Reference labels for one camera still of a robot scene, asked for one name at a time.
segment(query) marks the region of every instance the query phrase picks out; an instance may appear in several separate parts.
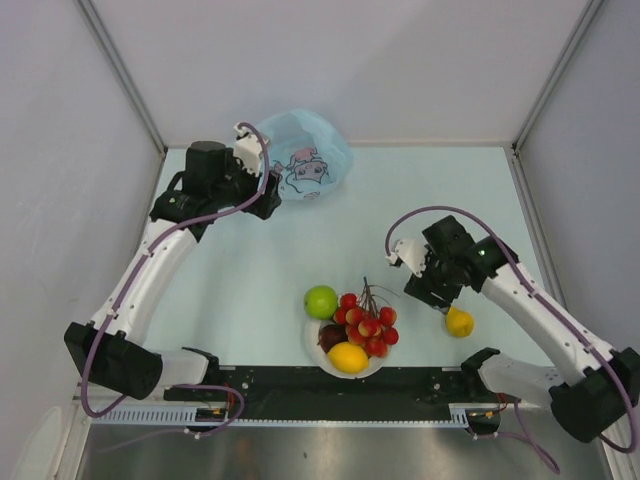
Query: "stainless steel surface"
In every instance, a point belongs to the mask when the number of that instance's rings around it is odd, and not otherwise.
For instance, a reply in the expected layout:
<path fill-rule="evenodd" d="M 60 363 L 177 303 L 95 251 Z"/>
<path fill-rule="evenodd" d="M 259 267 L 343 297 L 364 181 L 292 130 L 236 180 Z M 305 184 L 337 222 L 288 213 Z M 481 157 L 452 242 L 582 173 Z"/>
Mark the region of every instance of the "stainless steel surface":
<path fill-rule="evenodd" d="M 585 38 L 589 28 L 593 24 L 593 21 L 597 17 L 597 15 L 602 11 L 602 7 L 607 3 L 607 0 L 589 0 L 584 10 L 582 11 L 582 15 L 578 20 L 573 32 L 569 35 L 567 43 L 565 44 L 558 60 L 556 60 L 555 65 L 551 69 L 551 73 L 547 78 L 538 98 L 536 98 L 535 103 L 533 104 L 533 108 L 527 115 L 527 118 L 520 129 L 517 137 L 515 138 L 514 145 L 516 147 L 516 151 L 520 151 L 524 142 L 526 142 L 531 129 L 535 125 L 538 117 L 542 114 L 545 105 L 549 101 L 551 94 L 558 85 L 558 82 L 562 79 L 562 76 L 569 65 L 569 62 L 573 58 L 574 54 L 578 50 L 578 47 L 582 44 L 582 40 Z"/>
<path fill-rule="evenodd" d="M 162 137 L 160 136 L 160 132 L 158 132 L 158 128 L 151 118 L 151 114 L 142 100 L 140 92 L 133 82 L 133 78 L 131 77 L 129 70 L 122 61 L 122 57 L 113 43 L 111 35 L 104 25 L 102 18 L 100 18 L 100 14 L 96 10 L 96 7 L 93 5 L 91 0 L 75 0 L 75 3 L 84 17 L 89 30 L 91 30 L 91 33 L 96 39 L 100 50 L 104 53 L 107 62 L 120 82 L 125 95 L 140 117 L 149 138 L 158 149 L 158 152 L 160 152 L 161 155 L 164 155 L 165 146 L 162 141 Z"/>
<path fill-rule="evenodd" d="M 610 479 L 599 444 L 571 439 L 542 411 L 526 419 L 560 464 L 563 479 Z M 513 411 L 504 431 L 520 431 Z M 181 434 L 144 440 L 108 454 L 106 447 L 153 431 L 93 426 L 78 479 L 547 479 L 526 445 L 509 439 L 474 442 L 462 430 L 245 427 L 195 441 Z"/>

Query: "metal corner post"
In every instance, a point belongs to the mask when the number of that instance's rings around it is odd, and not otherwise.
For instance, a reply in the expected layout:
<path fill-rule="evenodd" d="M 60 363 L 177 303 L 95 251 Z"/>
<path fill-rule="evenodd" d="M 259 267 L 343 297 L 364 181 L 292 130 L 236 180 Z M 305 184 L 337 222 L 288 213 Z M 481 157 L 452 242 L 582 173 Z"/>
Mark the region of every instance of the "metal corner post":
<path fill-rule="evenodd" d="M 573 31 L 569 35 L 567 42 L 565 43 L 560 56 L 556 60 L 553 68 L 551 69 L 551 73 L 544 83 L 542 90 L 538 94 L 536 101 L 533 104 L 533 107 L 529 111 L 518 135 L 513 141 L 514 150 L 516 153 L 520 153 L 522 150 L 522 146 L 527 141 L 527 137 L 529 133 L 531 133 L 531 129 L 536 124 L 538 118 L 544 111 L 545 106 L 547 105 L 551 95 L 553 94 L 556 86 L 562 79 L 565 70 L 571 63 L 571 60 L 575 56 L 578 48 L 582 44 L 583 40 L 586 37 L 587 32 L 593 25 L 594 21 L 598 17 L 598 14 L 602 12 L 604 6 L 606 5 L 608 0 L 589 0 L 582 10 L 582 14 L 573 28 Z"/>
<path fill-rule="evenodd" d="M 560 280 L 558 279 L 558 274 L 553 263 L 551 250 L 549 249 L 549 244 L 547 243 L 542 228 L 542 222 L 540 221 L 535 202 L 531 195 L 529 183 L 522 169 L 520 155 L 511 147 L 505 147 L 504 153 L 509 163 L 509 170 L 511 170 L 511 176 L 516 187 L 518 200 L 520 200 L 520 207 L 524 214 L 525 223 L 531 236 L 533 250 L 540 265 L 540 273 L 542 274 L 544 286 L 560 305 L 566 307 L 566 299 L 562 292 L 562 286 L 560 285 Z"/>
<path fill-rule="evenodd" d="M 113 70 L 118 82 L 120 83 L 124 94 L 127 96 L 133 109 L 140 117 L 142 124 L 149 135 L 149 138 L 155 145 L 156 149 L 160 153 L 161 157 L 164 158 L 164 154 L 166 152 L 166 146 L 162 141 L 162 137 L 160 136 L 160 132 L 156 127 L 153 118 L 151 118 L 151 114 L 147 109 L 144 101 L 142 100 L 142 96 L 136 87 L 129 70 L 124 64 L 118 49 L 113 42 L 111 35 L 109 34 L 104 22 L 100 18 L 100 14 L 98 13 L 95 5 L 91 0 L 73 0 L 74 3 L 78 6 L 80 10 L 80 14 L 84 18 L 87 27 L 93 34 L 98 47 L 102 50 L 109 66 Z"/>

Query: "lemon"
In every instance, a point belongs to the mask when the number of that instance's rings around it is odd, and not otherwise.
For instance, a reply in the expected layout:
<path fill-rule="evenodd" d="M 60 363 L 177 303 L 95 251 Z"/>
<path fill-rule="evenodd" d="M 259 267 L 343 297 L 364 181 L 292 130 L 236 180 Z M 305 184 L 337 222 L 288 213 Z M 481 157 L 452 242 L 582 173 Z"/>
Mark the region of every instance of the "lemon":
<path fill-rule="evenodd" d="M 447 330 L 454 337 L 467 337 L 473 331 L 473 317 L 470 313 L 451 307 L 445 320 Z"/>
<path fill-rule="evenodd" d="M 364 348 L 349 342 L 334 345 L 327 356 L 331 364 L 344 373 L 359 373 L 369 366 Z"/>

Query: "red fruit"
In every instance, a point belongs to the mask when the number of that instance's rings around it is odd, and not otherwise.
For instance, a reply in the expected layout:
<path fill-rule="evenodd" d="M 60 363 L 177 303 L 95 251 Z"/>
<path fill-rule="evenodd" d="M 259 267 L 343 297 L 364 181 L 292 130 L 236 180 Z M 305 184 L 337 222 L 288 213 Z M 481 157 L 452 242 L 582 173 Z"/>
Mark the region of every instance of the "red fruit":
<path fill-rule="evenodd" d="M 387 355 L 389 355 L 389 345 L 387 345 L 384 342 L 380 342 L 380 343 L 382 343 L 382 349 L 380 353 L 376 355 L 376 357 L 385 358 Z"/>
<path fill-rule="evenodd" d="M 378 332 L 378 322 L 365 318 L 358 325 L 358 331 L 363 337 L 373 337 Z"/>
<path fill-rule="evenodd" d="M 349 343 L 353 345 L 363 346 L 364 342 L 367 339 L 364 338 L 362 335 L 360 335 L 360 332 L 358 331 L 358 327 L 356 327 L 355 325 L 350 325 L 350 326 L 351 328 L 347 331 L 347 340 L 349 341 Z"/>
<path fill-rule="evenodd" d="M 384 343 L 386 343 L 387 345 L 395 345 L 396 343 L 398 343 L 398 340 L 400 339 L 400 335 L 398 335 L 398 331 L 395 328 L 389 327 L 382 334 L 382 339 L 384 340 Z"/>
<path fill-rule="evenodd" d="M 362 321 L 363 317 L 364 310 L 362 310 L 360 307 L 350 309 L 345 315 L 345 318 L 349 325 L 358 325 Z"/>
<path fill-rule="evenodd" d="M 364 344 L 364 351 L 370 357 L 379 357 L 386 349 L 387 346 L 379 338 L 368 338 L 367 342 Z"/>
<path fill-rule="evenodd" d="M 338 325 L 344 325 L 347 323 L 347 309 L 339 308 L 336 313 L 333 314 L 333 321 Z"/>
<path fill-rule="evenodd" d="M 390 327 L 394 323 L 396 323 L 396 319 L 398 318 L 398 314 L 391 307 L 382 307 L 380 309 L 380 322 L 385 327 Z"/>
<path fill-rule="evenodd" d="M 355 293 L 345 293 L 340 297 L 340 306 L 350 310 L 358 306 L 358 297 Z"/>

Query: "plum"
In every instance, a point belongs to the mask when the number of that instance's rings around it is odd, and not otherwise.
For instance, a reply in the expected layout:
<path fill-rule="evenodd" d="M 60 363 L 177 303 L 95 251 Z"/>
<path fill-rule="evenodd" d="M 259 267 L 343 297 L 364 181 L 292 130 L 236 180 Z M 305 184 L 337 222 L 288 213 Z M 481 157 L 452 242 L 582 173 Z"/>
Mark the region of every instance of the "plum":
<path fill-rule="evenodd" d="M 347 341 L 347 331 L 344 325 L 325 325 L 318 332 L 318 345 L 324 351 L 329 353 L 329 350 L 338 343 Z"/>

